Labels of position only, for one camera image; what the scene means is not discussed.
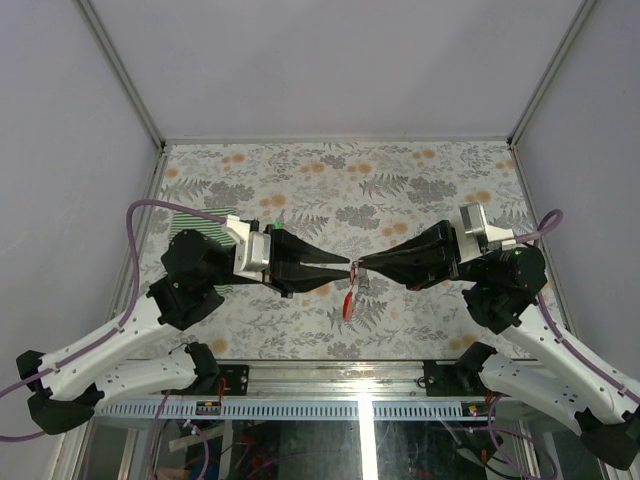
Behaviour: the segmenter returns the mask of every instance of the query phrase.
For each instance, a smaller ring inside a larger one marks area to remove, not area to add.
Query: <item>striped fabric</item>
[[[204,209],[203,212],[211,215],[218,215],[220,217],[226,217],[227,215],[235,215],[236,211],[233,208],[214,208]],[[216,240],[223,247],[230,247],[234,244],[229,235],[222,231],[222,225],[216,222],[205,220],[204,218],[194,217],[188,213],[176,212],[171,220],[171,229],[169,230],[169,238],[173,238],[178,232],[185,229],[193,229],[206,235],[209,238]],[[223,285],[216,287],[216,292],[220,295],[231,293],[233,287],[231,285]]]

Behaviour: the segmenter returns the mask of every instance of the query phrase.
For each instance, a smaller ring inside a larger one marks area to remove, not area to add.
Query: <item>gray wall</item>
[[[106,318],[124,214],[154,149],[71,0],[8,0],[0,15],[0,385],[15,358]],[[0,434],[36,430],[23,389]],[[0,445],[0,478],[41,478],[56,439]]]
[[[582,0],[94,0],[167,138],[500,136]]]
[[[640,3],[603,0],[519,145],[584,341],[640,378]]]

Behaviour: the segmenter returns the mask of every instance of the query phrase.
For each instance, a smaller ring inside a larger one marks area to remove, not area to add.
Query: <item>robotic arm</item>
[[[456,363],[460,382],[469,387],[479,378],[486,388],[566,425],[605,463],[628,469],[640,448],[640,399],[633,393],[640,392],[640,382],[541,313],[536,296],[547,279],[537,247],[516,246],[513,231],[489,225],[479,204],[460,213],[456,221],[441,221],[404,244],[363,257],[359,266],[410,290],[443,280],[474,282],[462,292],[474,321],[531,353],[555,377],[476,342]]]
[[[229,216],[222,228],[236,245],[223,248],[195,230],[178,233],[162,256],[167,274],[138,298],[126,323],[121,322],[122,314],[57,352],[27,351],[18,357],[23,380],[51,371],[28,384],[34,392],[28,400],[31,417],[44,432],[69,431],[89,420],[96,408],[141,394],[211,392],[220,369],[205,344],[191,343],[155,360],[126,359],[149,343],[175,337],[222,305],[224,298],[216,285],[262,284],[290,298],[349,277],[347,270],[307,265],[349,263],[349,259],[324,252],[277,226],[259,232],[257,221]],[[100,342],[109,332],[116,333]],[[63,362],[89,350],[90,355]]]

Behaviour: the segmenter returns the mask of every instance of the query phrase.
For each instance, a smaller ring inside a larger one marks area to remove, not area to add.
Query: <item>floral pattern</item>
[[[351,259],[402,243],[472,201],[484,205],[495,225],[517,233],[532,229],[503,142],[174,145],[168,154],[162,200],[199,209],[233,207],[262,225],[277,220]],[[143,288],[164,274],[160,256],[172,215],[152,215]],[[227,359],[451,359],[476,340],[525,356],[473,322],[460,293],[468,284],[446,281],[410,292],[375,272],[360,273],[349,322],[342,318],[348,281],[290,300],[268,288],[236,286],[208,318],[140,356],[195,340]],[[550,286],[544,294],[557,315]]]

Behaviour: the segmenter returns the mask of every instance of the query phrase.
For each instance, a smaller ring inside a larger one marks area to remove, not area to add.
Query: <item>floral tablecloth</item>
[[[261,225],[278,220],[351,259],[399,244],[472,201],[495,225],[532,229],[503,142],[174,145],[160,198],[200,209],[233,207]],[[152,215],[143,287],[164,274],[160,256],[171,220],[166,210]],[[260,286],[234,287],[207,319],[140,356],[194,340],[233,359],[447,359],[476,340],[524,356],[472,321],[460,294],[465,286],[444,282],[409,292],[367,272],[350,322],[342,319],[347,281],[291,300]],[[552,289],[544,292],[557,311]]]

